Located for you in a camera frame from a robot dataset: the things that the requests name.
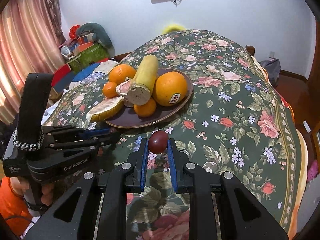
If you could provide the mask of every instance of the pink slipper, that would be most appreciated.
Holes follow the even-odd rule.
[[[318,162],[314,160],[307,173],[307,182],[313,180],[318,175]]]

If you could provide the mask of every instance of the orange clothing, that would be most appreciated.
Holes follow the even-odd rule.
[[[22,216],[23,218],[11,218],[6,222],[16,236],[21,236],[30,224],[32,216],[28,212],[27,205],[22,196],[16,194],[10,184],[10,178],[4,177],[0,182],[0,214],[4,219],[11,216]]]

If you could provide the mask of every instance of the curtain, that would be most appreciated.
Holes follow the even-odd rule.
[[[0,15],[0,120],[12,122],[29,73],[64,64],[45,0],[10,0]]]
[[[66,41],[66,39],[63,36],[61,29],[61,12],[59,0],[45,0],[45,4],[56,36],[59,39],[60,44],[63,44]]]

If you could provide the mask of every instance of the floral tablecloth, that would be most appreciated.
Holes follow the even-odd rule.
[[[125,162],[143,137],[161,129],[207,172],[234,173],[288,232],[300,175],[300,142],[290,110],[252,57],[215,33],[186,30],[147,42],[121,63],[137,68],[150,54],[158,57],[160,67],[190,77],[193,98],[166,122],[123,130],[115,149],[100,149],[96,171],[102,174]],[[66,93],[46,124],[97,128],[99,124],[85,116],[103,100],[101,88],[107,79]],[[68,184],[83,172],[68,178]],[[188,194],[172,190],[167,156],[149,154],[144,192],[127,197],[127,239],[188,239],[188,201]]]

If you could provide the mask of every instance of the wall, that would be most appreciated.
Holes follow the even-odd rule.
[[[256,48],[258,61],[270,51],[281,67],[308,76],[314,55],[315,18],[304,0],[60,0],[63,30],[101,24],[116,54],[132,51],[170,23],[210,30]]]

